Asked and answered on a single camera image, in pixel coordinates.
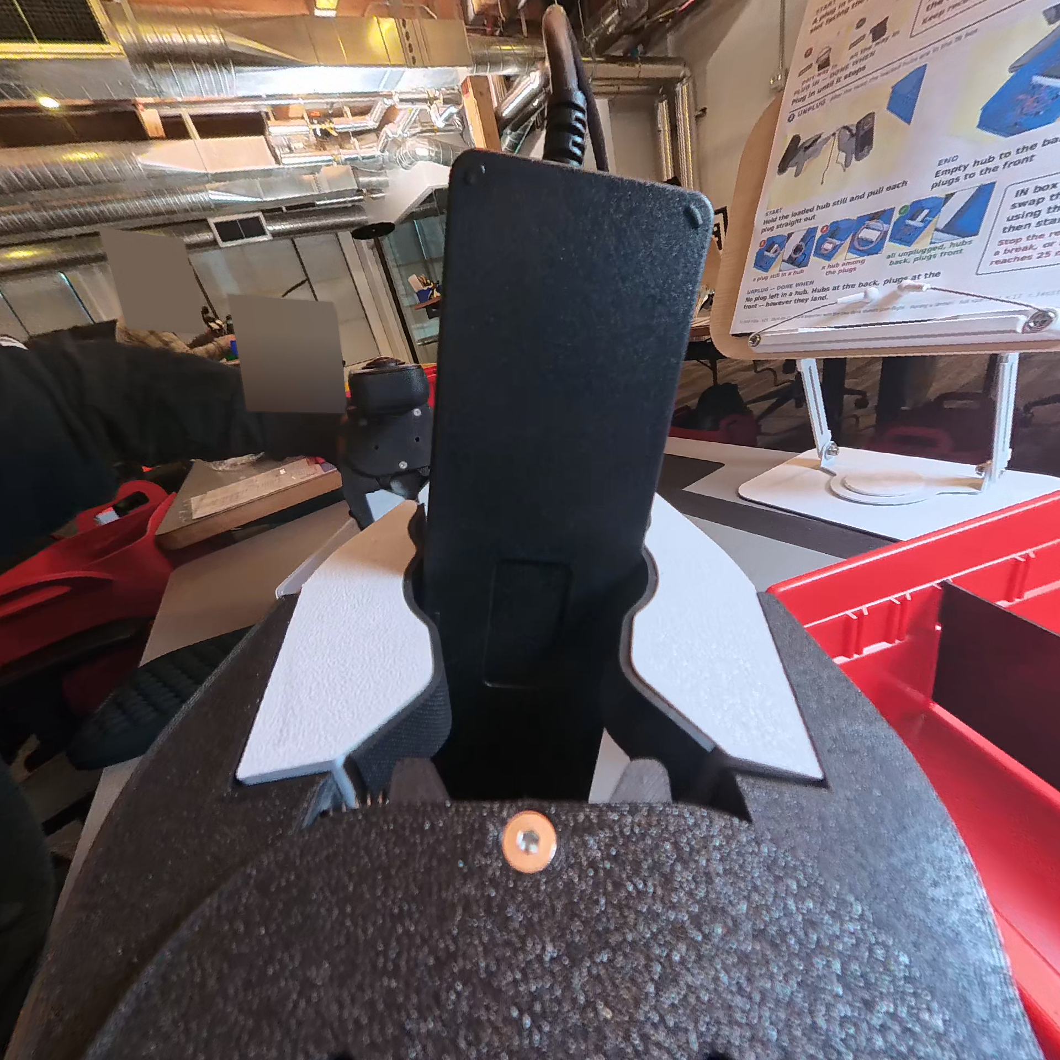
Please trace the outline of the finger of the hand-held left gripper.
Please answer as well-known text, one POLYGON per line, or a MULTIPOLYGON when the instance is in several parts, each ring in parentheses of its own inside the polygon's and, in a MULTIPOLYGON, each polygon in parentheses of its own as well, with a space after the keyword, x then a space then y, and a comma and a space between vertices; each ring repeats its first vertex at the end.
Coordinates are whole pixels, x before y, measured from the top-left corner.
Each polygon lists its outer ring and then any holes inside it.
POLYGON ((283 599, 297 595, 305 583, 320 569, 331 556, 336 553, 357 556, 376 556, 379 549, 387 546, 391 538, 399 534, 399 518, 390 513, 399 510, 400 514, 409 516, 410 505, 425 505, 428 500, 428 484, 422 485, 410 499, 403 499, 382 490, 367 495, 369 512, 374 522, 367 529, 358 528, 357 523, 347 520, 311 555, 305 559, 292 575, 277 586, 275 597, 283 599))

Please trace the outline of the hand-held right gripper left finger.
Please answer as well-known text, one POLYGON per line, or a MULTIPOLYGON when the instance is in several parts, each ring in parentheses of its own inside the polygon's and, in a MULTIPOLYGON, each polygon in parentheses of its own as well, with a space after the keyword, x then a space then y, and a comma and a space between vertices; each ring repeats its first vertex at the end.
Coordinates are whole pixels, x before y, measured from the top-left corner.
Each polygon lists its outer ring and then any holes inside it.
POLYGON ((349 807, 428 760, 453 713, 440 636, 416 599, 423 507, 406 500, 337 547, 298 593, 235 771, 258 787, 329 776, 349 807))

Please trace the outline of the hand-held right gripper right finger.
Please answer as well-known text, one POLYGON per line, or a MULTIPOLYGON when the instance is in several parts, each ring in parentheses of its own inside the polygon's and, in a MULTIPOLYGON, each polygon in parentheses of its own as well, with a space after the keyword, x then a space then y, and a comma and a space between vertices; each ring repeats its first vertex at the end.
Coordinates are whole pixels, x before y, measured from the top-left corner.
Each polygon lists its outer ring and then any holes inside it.
POLYGON ((643 586, 621 621, 603 724, 675 802, 723 803, 737 776, 825 788, 826 772, 750 578, 655 495, 643 586))

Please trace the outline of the black usb hub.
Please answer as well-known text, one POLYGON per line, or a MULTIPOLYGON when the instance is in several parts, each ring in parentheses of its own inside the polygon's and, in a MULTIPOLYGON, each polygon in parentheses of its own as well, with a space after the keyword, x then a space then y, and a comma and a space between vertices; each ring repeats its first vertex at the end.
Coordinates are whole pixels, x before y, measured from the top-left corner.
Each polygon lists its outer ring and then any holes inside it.
POLYGON ((589 795, 712 223, 668 183, 452 167, 420 603, 460 801, 589 795))

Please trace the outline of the person's left forearm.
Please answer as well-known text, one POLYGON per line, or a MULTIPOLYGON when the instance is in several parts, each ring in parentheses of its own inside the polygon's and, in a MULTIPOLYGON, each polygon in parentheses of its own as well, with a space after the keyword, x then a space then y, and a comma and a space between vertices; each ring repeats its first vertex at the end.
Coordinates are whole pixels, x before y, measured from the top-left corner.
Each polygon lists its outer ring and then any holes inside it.
POLYGON ((114 340, 1 348, 1 558, 18 563, 88 509, 119 465, 342 450, 343 414, 253 412, 238 367, 114 340))

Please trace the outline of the wooden board with papers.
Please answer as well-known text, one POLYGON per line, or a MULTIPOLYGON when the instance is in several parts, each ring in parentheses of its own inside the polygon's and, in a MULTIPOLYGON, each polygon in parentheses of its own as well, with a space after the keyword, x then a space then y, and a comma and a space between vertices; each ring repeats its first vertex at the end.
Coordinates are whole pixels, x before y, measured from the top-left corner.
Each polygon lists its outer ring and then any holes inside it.
POLYGON ((339 470, 305 457, 259 459, 232 470, 196 461, 159 524, 156 542, 167 552, 186 549, 340 489, 339 470))

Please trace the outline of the red plastic bin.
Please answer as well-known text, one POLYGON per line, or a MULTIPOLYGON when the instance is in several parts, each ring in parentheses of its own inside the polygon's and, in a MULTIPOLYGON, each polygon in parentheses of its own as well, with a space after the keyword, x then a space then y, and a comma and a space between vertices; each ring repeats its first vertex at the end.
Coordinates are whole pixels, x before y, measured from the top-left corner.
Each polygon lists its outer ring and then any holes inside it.
POLYGON ((933 701, 942 587, 1058 593, 1059 496, 775 584, 770 593, 901 736, 961 832, 1046 1058, 1059 1053, 1059 788, 933 701))

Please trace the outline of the white vent grille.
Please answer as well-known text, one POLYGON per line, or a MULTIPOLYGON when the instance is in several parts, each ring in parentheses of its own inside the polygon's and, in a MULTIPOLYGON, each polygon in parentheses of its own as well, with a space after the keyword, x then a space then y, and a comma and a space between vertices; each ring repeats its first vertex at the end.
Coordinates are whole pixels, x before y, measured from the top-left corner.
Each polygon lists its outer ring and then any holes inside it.
POLYGON ((209 227, 219 247, 233 247, 272 240, 272 232, 262 212, 208 218, 209 227))

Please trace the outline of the black bin divider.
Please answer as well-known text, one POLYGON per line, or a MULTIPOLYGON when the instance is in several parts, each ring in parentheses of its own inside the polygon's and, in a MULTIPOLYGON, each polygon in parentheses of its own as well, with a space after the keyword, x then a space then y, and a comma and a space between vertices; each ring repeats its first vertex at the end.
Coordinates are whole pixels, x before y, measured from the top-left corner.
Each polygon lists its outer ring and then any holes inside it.
POLYGON ((939 624, 933 701, 1059 788, 1058 593, 1001 606, 946 583, 939 624))

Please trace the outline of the wooden book stand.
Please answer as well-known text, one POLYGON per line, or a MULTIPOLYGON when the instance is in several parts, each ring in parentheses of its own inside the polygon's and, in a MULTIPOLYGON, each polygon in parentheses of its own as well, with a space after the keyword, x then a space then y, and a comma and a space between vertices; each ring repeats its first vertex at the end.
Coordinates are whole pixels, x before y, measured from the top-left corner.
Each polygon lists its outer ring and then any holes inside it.
POLYGON ((744 484, 753 505, 878 537, 906 540, 1058 494, 1058 478, 1010 470, 1020 355, 1058 353, 1058 307, 1023 298, 973 293, 937 279, 869 283, 785 304, 768 293, 779 317, 761 325, 736 322, 759 236, 756 212, 779 123, 780 99, 752 130, 738 169, 721 257, 710 333, 728 358, 794 358, 802 381, 813 447, 744 484), (823 371, 843 358, 950 354, 999 356, 999 392, 989 450, 978 462, 902 456, 840 444, 826 410, 823 371))

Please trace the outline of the printed instruction sheet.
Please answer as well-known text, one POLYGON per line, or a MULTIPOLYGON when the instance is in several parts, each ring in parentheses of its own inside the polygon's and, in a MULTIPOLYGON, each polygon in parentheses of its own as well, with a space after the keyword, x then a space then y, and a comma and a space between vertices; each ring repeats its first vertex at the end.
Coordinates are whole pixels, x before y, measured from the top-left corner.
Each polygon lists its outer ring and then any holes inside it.
POLYGON ((734 333, 1055 330, 1058 270, 1058 2, 808 2, 734 333))

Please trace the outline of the silver air duct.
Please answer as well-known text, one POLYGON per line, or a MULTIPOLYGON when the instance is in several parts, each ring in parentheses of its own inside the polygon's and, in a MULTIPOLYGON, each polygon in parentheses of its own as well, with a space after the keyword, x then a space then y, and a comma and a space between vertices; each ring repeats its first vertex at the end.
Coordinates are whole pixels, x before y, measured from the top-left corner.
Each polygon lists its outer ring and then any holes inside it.
POLYGON ((108 2, 107 30, 138 98, 357 98, 457 89, 546 60, 538 37, 485 36, 459 19, 319 16, 108 2))
POLYGON ((388 187, 385 172, 326 153, 288 163, 264 136, 2 149, 1 233, 11 242, 318 198, 357 204, 388 187))

